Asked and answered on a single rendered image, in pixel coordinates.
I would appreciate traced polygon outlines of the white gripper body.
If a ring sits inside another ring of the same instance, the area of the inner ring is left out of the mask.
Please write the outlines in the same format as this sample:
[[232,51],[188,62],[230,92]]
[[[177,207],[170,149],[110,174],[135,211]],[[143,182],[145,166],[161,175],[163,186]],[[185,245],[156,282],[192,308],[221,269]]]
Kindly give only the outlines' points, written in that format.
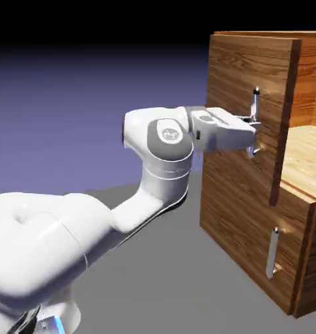
[[245,149],[255,143],[256,129],[222,108],[207,108],[213,119],[203,131],[204,152]]

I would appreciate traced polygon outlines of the long curved silver door handle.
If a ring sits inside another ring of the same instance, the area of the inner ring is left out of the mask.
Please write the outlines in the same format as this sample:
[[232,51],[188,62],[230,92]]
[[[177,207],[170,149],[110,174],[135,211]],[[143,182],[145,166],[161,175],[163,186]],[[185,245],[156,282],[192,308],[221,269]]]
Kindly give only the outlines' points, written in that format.
[[[259,111],[259,99],[260,99],[260,89],[258,86],[256,86],[253,89],[253,96],[252,96],[252,102],[251,102],[251,112],[250,112],[250,117],[252,117],[252,122],[259,122],[257,120],[257,114]],[[249,158],[254,158],[255,154],[259,151],[259,149],[255,148],[255,144],[252,144],[249,146],[247,149],[247,154]]]

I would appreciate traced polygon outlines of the large wooden cabinet door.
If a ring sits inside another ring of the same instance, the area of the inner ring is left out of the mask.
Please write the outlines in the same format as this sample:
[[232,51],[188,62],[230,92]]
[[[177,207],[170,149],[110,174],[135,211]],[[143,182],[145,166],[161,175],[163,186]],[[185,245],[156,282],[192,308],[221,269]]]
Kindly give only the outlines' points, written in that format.
[[276,205],[285,154],[301,40],[237,35],[210,38],[207,106],[249,115],[253,90],[260,90],[254,158],[243,150],[220,153],[216,160],[255,189],[262,202]]

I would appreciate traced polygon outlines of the small wooden cabinet door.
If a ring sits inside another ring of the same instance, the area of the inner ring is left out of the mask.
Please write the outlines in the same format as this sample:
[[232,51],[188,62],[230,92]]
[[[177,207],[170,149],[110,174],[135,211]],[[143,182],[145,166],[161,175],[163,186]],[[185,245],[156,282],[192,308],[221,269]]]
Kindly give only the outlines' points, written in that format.
[[[218,155],[204,156],[200,225],[285,313],[295,315],[316,201],[283,185],[276,205],[264,203],[217,162]],[[276,226],[280,270],[269,280],[266,260]]]

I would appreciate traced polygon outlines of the wooden cabinet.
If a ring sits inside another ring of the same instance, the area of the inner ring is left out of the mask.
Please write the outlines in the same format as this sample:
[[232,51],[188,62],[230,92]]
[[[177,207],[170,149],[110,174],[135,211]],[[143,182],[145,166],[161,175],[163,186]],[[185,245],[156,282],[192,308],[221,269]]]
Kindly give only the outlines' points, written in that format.
[[[301,40],[280,188],[287,185],[316,201],[316,31],[217,31],[213,35]],[[297,300],[293,316],[299,318],[316,311],[316,204]]]

